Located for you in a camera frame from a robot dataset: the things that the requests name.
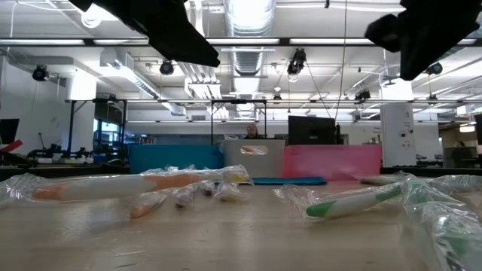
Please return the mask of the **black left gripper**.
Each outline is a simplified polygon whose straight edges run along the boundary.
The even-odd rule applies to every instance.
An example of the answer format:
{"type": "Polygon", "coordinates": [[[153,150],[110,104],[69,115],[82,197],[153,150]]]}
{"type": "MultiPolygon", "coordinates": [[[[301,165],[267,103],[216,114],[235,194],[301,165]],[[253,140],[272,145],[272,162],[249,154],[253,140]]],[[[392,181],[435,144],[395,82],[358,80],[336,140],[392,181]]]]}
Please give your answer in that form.
{"type": "Polygon", "coordinates": [[[218,51],[188,21],[185,0],[93,0],[126,26],[150,37],[168,60],[218,67],[218,51]]]}

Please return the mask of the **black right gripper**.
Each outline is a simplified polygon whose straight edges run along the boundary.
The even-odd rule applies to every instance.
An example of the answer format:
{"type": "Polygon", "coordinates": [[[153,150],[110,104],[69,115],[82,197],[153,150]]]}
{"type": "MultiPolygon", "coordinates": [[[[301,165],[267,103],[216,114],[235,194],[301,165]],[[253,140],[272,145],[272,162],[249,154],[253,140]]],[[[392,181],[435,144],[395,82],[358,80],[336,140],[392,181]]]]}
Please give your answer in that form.
{"type": "Polygon", "coordinates": [[[400,0],[400,78],[412,81],[476,31],[482,0],[400,0]]]}

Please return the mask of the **green toothbrush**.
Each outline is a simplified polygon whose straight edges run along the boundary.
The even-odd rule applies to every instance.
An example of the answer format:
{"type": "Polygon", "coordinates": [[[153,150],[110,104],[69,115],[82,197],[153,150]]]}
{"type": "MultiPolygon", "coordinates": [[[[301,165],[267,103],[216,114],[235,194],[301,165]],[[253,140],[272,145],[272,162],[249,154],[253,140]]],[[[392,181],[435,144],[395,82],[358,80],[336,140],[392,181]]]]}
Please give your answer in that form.
{"type": "Polygon", "coordinates": [[[381,174],[381,175],[363,175],[359,176],[358,180],[362,184],[370,184],[370,185],[386,185],[386,184],[392,184],[392,183],[397,183],[400,181],[403,181],[405,177],[407,176],[407,173],[399,171],[394,174],[381,174]]]}
{"type": "Polygon", "coordinates": [[[273,192],[282,202],[298,208],[305,218],[329,220],[361,213],[400,196],[401,183],[324,195],[305,187],[284,184],[273,192]]]}
{"type": "Polygon", "coordinates": [[[444,175],[432,179],[429,184],[449,195],[482,192],[482,176],[476,175],[444,175]]]}
{"type": "Polygon", "coordinates": [[[431,271],[482,271],[482,220],[469,205],[409,175],[402,206],[431,271]]]}

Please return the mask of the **black metal rack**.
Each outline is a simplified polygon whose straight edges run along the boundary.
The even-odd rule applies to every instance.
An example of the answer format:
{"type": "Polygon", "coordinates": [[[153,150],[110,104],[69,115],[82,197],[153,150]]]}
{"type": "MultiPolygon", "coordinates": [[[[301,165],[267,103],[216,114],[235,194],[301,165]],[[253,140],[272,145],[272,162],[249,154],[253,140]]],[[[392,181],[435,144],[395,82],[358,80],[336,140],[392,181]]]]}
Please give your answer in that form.
{"type": "Polygon", "coordinates": [[[267,100],[266,99],[212,99],[210,100],[210,145],[214,145],[214,106],[217,103],[221,103],[221,107],[225,103],[230,103],[232,105],[243,105],[243,104],[258,104],[264,105],[264,137],[267,139],[267,100]]]}
{"type": "Polygon", "coordinates": [[[81,109],[87,103],[116,103],[121,102],[124,104],[124,114],[127,111],[127,100],[126,99],[116,99],[116,98],[95,98],[95,99],[86,99],[86,100],[66,100],[67,103],[70,104],[70,115],[69,115],[69,137],[68,137],[68,145],[65,151],[63,151],[63,158],[70,159],[72,157],[72,136],[73,136],[73,129],[75,124],[75,113],[78,109],[81,109]]]}

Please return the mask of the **white square column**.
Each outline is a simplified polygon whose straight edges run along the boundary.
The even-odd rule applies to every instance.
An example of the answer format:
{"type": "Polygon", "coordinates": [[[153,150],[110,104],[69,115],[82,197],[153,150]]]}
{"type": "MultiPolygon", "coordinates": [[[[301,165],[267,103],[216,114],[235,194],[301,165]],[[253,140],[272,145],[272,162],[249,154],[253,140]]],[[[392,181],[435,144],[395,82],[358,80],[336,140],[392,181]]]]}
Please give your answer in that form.
{"type": "Polygon", "coordinates": [[[413,106],[390,103],[380,108],[383,166],[415,166],[413,106]]]}

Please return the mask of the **tan storage cabinet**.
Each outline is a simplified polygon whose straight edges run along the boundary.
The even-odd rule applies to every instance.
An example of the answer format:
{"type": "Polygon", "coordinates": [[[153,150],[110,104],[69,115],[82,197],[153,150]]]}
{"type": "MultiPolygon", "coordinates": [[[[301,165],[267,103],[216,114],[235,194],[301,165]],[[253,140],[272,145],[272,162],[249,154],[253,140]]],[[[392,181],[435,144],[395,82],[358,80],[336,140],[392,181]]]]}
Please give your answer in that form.
{"type": "Polygon", "coordinates": [[[443,167],[480,169],[475,123],[446,123],[439,126],[443,167]]]}

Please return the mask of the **person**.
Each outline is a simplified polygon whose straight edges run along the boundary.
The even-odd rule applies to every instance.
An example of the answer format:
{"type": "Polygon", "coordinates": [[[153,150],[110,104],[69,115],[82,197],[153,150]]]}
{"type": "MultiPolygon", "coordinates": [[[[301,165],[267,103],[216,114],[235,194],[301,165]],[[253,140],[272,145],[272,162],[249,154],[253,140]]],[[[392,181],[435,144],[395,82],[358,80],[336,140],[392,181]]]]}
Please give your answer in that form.
{"type": "Polygon", "coordinates": [[[264,137],[259,134],[258,128],[254,124],[249,124],[246,128],[246,136],[244,139],[263,139],[264,137]]]}

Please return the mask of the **teal plastic bin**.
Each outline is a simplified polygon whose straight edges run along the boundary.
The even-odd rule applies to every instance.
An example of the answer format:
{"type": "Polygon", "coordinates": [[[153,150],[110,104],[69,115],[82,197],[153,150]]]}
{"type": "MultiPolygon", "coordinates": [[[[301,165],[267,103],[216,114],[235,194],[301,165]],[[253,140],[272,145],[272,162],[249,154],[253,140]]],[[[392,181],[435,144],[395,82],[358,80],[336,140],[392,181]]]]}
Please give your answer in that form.
{"type": "Polygon", "coordinates": [[[215,145],[130,145],[130,172],[175,166],[180,169],[194,165],[196,169],[224,167],[223,154],[215,145]]]}

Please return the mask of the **black flat monitor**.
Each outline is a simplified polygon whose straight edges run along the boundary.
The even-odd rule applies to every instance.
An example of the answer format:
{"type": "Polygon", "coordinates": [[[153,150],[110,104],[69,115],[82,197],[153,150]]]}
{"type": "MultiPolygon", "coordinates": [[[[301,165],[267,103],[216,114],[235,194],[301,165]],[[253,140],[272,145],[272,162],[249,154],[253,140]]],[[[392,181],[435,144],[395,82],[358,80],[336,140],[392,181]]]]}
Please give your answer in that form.
{"type": "Polygon", "coordinates": [[[335,145],[335,120],[323,117],[288,117],[288,145],[335,145]]]}

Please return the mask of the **pink plastic bin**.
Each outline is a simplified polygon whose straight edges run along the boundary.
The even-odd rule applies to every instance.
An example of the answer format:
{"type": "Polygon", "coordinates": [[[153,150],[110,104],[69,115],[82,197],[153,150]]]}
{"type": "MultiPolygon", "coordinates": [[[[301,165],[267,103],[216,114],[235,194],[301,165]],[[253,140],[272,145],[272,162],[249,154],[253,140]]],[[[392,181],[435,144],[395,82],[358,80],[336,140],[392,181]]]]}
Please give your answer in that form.
{"type": "Polygon", "coordinates": [[[326,181],[351,181],[379,175],[380,145],[289,145],[283,153],[286,178],[322,177],[326,181]]]}

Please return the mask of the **teal plastic lid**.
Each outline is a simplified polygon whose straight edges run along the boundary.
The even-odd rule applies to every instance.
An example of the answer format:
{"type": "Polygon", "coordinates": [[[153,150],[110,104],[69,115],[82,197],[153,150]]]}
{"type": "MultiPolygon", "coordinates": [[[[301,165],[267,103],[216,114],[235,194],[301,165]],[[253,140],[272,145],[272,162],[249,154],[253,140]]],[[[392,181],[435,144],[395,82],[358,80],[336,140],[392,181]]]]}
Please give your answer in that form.
{"type": "Polygon", "coordinates": [[[327,181],[322,177],[302,177],[302,178],[253,178],[256,185],[324,185],[327,181]]]}

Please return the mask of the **black bench equipment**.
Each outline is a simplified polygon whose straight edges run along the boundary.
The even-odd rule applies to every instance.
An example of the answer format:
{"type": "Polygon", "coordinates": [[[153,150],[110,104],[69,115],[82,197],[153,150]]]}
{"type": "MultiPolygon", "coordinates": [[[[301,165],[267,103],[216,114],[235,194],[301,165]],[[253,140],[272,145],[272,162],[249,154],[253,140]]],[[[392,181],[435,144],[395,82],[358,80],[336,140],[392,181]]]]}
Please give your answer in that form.
{"type": "Polygon", "coordinates": [[[60,145],[52,144],[49,148],[35,149],[27,154],[28,158],[53,158],[55,154],[60,154],[62,158],[88,158],[93,152],[81,147],[79,151],[63,150],[60,145]]]}

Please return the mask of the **red bar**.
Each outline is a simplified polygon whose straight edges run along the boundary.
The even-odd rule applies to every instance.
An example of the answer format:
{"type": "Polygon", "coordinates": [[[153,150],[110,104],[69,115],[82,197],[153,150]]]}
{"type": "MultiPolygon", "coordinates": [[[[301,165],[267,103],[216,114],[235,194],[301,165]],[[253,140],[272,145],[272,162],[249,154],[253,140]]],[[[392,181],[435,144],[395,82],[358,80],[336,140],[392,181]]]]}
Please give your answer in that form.
{"type": "Polygon", "coordinates": [[[16,150],[17,148],[19,148],[20,146],[23,145],[23,142],[21,140],[16,140],[12,143],[10,143],[9,145],[6,145],[5,147],[2,147],[0,148],[0,151],[3,151],[3,152],[12,152],[14,150],[16,150]]]}

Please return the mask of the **silver ventilation duct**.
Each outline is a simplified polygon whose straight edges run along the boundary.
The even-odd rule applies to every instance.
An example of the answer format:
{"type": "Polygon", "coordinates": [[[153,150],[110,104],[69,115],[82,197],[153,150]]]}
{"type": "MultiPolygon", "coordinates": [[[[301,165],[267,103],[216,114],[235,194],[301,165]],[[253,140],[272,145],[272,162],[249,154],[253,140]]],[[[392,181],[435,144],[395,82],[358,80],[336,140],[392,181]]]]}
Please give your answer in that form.
{"type": "MultiPolygon", "coordinates": [[[[223,0],[227,35],[235,38],[260,38],[270,34],[276,0],[223,0]]],[[[264,61],[262,52],[231,54],[234,71],[239,76],[256,76],[264,61]]]]}

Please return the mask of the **black wall screen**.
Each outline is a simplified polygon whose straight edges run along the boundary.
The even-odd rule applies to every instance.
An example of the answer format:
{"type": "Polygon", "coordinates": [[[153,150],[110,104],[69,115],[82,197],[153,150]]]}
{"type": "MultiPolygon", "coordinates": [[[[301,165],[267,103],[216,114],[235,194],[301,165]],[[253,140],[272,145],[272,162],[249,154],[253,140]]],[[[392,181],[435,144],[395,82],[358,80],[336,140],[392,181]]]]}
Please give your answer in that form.
{"type": "Polygon", "coordinates": [[[0,145],[8,145],[15,140],[19,122],[19,119],[0,119],[0,145]]]}

